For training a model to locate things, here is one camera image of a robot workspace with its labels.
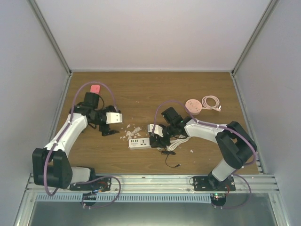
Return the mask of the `white power strip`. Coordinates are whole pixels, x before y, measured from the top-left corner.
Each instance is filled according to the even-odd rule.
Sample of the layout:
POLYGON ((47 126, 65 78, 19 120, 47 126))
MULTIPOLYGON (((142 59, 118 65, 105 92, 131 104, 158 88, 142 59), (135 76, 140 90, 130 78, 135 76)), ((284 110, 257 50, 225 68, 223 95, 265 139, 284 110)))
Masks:
POLYGON ((134 138, 128 141, 128 147, 130 149, 146 149, 151 148, 149 138, 134 138))

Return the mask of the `pink square plug adapter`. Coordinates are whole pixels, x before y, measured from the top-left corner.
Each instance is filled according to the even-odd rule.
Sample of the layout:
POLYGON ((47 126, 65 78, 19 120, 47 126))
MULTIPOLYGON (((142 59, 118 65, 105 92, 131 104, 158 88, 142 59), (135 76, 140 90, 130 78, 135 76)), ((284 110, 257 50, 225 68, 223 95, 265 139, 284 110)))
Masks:
POLYGON ((90 92, 95 94, 100 94, 101 86, 99 84, 93 84, 90 87, 90 92))

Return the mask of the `pink round power socket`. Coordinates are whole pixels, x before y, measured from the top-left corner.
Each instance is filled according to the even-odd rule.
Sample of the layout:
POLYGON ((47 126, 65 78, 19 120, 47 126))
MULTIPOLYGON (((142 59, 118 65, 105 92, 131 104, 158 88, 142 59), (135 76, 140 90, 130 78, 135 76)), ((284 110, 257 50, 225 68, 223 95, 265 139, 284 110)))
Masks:
POLYGON ((193 116, 199 115, 203 108, 201 102, 196 99, 187 100, 185 103, 185 107, 186 112, 191 113, 193 116))

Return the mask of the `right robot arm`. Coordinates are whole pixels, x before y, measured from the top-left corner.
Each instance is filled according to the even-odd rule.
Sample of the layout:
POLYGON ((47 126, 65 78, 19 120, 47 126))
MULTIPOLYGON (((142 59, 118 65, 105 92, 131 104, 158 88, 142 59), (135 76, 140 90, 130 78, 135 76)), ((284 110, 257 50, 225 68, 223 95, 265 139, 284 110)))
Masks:
POLYGON ((243 127, 236 121, 229 124, 214 124, 200 121, 192 116, 183 118, 172 107, 162 114, 167 122, 149 124, 152 148, 167 148, 173 137, 197 137, 218 145, 222 160, 205 176, 205 187, 210 190, 222 190, 230 182, 230 176, 247 165, 248 160, 257 158, 257 146, 243 127))

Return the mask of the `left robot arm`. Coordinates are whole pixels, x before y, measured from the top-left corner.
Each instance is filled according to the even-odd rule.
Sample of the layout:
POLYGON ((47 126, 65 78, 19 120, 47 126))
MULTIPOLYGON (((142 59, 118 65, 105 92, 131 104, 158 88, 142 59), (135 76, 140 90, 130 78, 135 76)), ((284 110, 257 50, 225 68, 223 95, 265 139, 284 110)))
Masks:
POLYGON ((36 185, 66 189, 70 185, 81 184, 86 190, 96 187, 94 168, 72 167, 68 156, 88 126, 98 128, 102 136, 117 133, 117 130, 110 129, 110 125, 122 123, 122 113, 112 105, 99 108, 101 99, 98 94, 87 92, 84 100, 70 109, 67 120, 55 137, 45 147, 33 151, 33 180, 36 185))

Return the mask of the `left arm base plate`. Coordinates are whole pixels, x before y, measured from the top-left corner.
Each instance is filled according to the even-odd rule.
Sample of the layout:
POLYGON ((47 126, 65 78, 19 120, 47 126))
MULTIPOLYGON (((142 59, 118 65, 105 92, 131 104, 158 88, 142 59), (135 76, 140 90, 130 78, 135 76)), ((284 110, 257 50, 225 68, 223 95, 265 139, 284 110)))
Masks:
POLYGON ((89 184, 72 184, 71 191, 105 192, 111 189, 111 178, 102 178, 89 184))

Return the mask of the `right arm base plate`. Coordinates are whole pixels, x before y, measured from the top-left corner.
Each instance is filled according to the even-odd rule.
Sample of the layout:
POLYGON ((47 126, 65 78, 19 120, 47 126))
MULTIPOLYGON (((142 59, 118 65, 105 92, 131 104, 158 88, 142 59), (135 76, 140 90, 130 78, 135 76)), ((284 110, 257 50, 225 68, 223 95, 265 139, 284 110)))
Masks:
POLYGON ((192 185, 195 191, 235 191, 234 178, 228 176, 224 181, 218 181, 213 176, 193 176, 192 185))

